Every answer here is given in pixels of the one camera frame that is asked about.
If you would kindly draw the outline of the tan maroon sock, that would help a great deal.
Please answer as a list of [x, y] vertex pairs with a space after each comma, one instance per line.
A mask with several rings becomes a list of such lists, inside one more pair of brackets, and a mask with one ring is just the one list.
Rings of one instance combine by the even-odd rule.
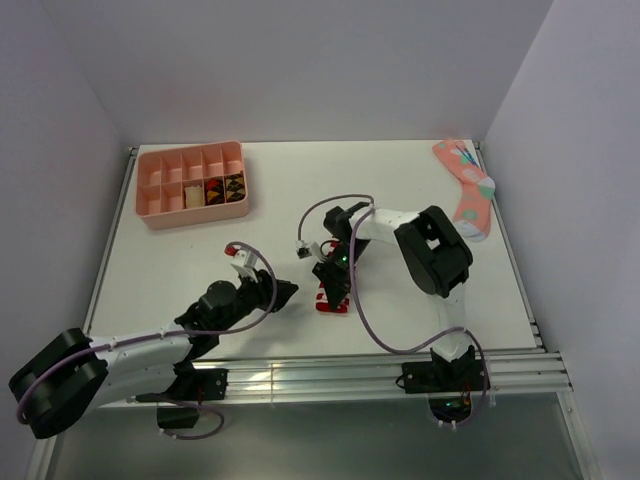
[[200, 185], [185, 186], [185, 208], [201, 208], [205, 205], [203, 187]]

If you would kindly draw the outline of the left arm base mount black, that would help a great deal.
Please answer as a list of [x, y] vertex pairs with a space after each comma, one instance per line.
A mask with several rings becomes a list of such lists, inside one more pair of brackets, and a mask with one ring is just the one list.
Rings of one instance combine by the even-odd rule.
[[[209, 405], [209, 401], [224, 400], [228, 385], [225, 368], [192, 369], [179, 374], [169, 389], [163, 393], [137, 395], [139, 403], [167, 403], [170, 407], [157, 406], [156, 423], [162, 434], [177, 440], [203, 440], [216, 435], [224, 426], [221, 411]], [[218, 418], [218, 425], [211, 431], [187, 434], [208, 413]]]

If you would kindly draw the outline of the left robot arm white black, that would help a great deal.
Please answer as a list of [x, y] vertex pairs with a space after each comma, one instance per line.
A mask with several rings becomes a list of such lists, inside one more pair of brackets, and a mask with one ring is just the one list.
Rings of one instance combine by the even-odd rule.
[[79, 328], [56, 336], [10, 379], [19, 423], [38, 439], [56, 436], [89, 411], [127, 397], [181, 402], [195, 386], [195, 360], [256, 310], [282, 309], [297, 284], [266, 270], [238, 285], [215, 281], [186, 312], [161, 329], [101, 340]]

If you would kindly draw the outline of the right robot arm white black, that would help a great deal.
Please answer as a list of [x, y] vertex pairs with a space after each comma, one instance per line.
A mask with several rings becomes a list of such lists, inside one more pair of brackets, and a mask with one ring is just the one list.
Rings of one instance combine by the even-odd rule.
[[438, 309], [439, 332], [428, 344], [434, 381], [446, 390], [457, 388], [479, 350], [467, 328], [464, 302], [473, 256], [443, 210], [400, 212], [359, 202], [332, 208], [323, 225], [338, 244], [318, 257], [312, 273], [329, 306], [335, 309], [346, 297], [356, 297], [356, 262], [371, 242], [397, 247], [414, 284]]

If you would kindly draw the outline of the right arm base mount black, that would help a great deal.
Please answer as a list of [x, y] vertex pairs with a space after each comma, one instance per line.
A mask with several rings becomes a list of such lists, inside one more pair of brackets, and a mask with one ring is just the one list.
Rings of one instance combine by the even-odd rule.
[[476, 357], [474, 346], [452, 361], [431, 350], [429, 361], [404, 362], [395, 384], [408, 395], [427, 394], [433, 417], [451, 428], [472, 418], [472, 395], [480, 394], [479, 407], [488, 400], [491, 386], [484, 357]]

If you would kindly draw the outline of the red white striped sock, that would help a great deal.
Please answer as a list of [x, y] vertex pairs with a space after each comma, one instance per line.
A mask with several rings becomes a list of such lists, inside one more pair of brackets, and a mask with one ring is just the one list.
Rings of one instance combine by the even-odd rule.
[[323, 241], [320, 248], [323, 259], [312, 269], [319, 282], [315, 309], [324, 314], [346, 315], [350, 302], [348, 248], [337, 239]]

